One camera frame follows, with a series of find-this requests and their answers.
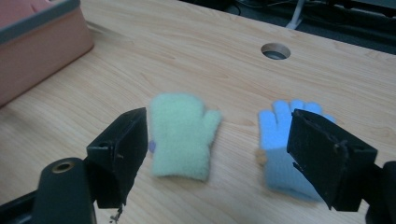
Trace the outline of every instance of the mitten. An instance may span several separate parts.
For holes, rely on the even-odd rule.
[[[268,188],[287,193],[293,197],[322,201],[311,183],[293,167],[294,159],[287,152],[291,112],[294,109],[307,110],[321,115],[322,109],[317,103],[305,103],[293,100],[273,102],[273,110],[263,110],[259,113],[261,131],[261,148],[265,150],[267,162],[264,166],[264,177]],[[334,122],[334,118],[325,115]]]
[[[205,110],[204,103],[185,93],[164,93],[149,107],[151,147],[155,147],[152,174],[179,175],[206,180],[210,151],[221,114]]]

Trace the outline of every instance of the blue glove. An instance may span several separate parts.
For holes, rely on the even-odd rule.
[[[281,191],[295,198],[307,201],[323,201],[311,183],[294,168],[293,157],[287,152],[291,112],[294,109],[307,110],[322,115],[320,105],[293,100],[273,102],[274,112],[263,110],[259,113],[261,131],[261,149],[265,150],[267,163],[264,166],[264,177],[269,189]],[[334,118],[324,115],[334,122]]]

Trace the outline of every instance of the wooden table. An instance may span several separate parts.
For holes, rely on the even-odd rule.
[[[224,120],[210,179],[150,175],[147,155],[120,223],[364,223],[272,192],[255,162],[257,113],[276,99],[315,101],[396,160],[396,56],[175,0],[84,0],[94,49],[0,109],[0,204],[37,187],[41,170],[87,146],[119,114],[157,94],[201,97]],[[262,55],[267,43],[286,60]],[[98,223],[115,211],[96,210]]]

